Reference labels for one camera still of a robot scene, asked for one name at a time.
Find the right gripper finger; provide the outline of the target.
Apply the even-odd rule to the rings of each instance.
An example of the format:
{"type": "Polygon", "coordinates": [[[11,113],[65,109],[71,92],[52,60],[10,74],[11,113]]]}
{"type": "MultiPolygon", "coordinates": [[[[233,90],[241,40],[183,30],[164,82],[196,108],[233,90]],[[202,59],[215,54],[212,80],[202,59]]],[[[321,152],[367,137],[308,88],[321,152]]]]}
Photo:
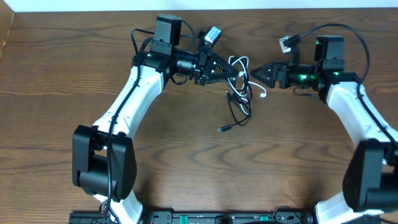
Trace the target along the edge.
{"type": "Polygon", "coordinates": [[[269,72],[251,72],[251,75],[259,80],[260,82],[262,82],[263,84],[265,84],[265,86],[269,87],[269,88],[275,88],[275,80],[273,77],[273,74],[269,73],[269,72]]]}
{"type": "Polygon", "coordinates": [[[267,64],[264,64],[264,65],[261,65],[260,67],[251,70],[251,75],[256,74],[256,73],[258,73],[258,74],[272,73],[272,71],[274,69],[274,66],[276,64],[277,64],[277,62],[271,62],[271,63],[267,63],[267,64]]]}

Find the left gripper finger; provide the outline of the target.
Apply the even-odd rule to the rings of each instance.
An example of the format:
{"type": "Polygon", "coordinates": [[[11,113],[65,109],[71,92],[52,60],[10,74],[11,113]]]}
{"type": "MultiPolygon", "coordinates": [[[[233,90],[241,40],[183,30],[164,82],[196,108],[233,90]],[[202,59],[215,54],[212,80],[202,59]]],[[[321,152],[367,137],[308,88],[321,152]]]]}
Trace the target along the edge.
{"type": "Polygon", "coordinates": [[[239,71],[221,58],[218,54],[211,55],[211,78],[236,78],[239,71]]]}
{"type": "Polygon", "coordinates": [[[212,84],[212,83],[218,83],[218,82],[224,82],[228,79],[231,79],[231,77],[220,77],[220,76],[215,76],[215,77],[206,77],[206,84],[212,84]]]}

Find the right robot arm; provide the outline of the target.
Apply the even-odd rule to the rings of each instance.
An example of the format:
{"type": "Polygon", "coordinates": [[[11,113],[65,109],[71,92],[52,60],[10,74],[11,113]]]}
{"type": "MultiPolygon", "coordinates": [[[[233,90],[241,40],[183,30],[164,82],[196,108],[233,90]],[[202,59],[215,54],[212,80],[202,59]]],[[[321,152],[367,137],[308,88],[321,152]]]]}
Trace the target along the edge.
{"type": "Polygon", "coordinates": [[[343,179],[343,190],[316,203],[301,217],[302,223],[372,223],[383,213],[397,210],[397,171],[383,172],[384,165],[397,167],[397,131],[391,128],[370,102],[354,72],[345,71],[345,42],[340,35],[319,35],[315,64],[300,63],[297,36],[279,40],[286,62],[272,62],[251,71],[267,87],[312,88],[317,99],[339,117],[355,151],[343,179]]]}

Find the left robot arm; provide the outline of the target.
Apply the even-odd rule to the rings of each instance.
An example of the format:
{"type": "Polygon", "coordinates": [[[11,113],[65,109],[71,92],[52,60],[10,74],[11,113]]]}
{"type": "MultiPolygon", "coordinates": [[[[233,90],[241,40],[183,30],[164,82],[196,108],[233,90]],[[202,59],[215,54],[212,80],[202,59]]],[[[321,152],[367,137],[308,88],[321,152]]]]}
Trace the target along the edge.
{"type": "Polygon", "coordinates": [[[238,71],[213,52],[221,30],[193,33],[195,52],[179,48],[181,17],[159,14],[154,31],[135,45],[130,76],[118,97],[93,125],[80,125],[72,139],[72,181],[97,198],[93,223],[138,223],[143,211],[133,186],[137,175],[133,140],[154,99],[176,75],[197,85],[222,82],[238,71]]]}

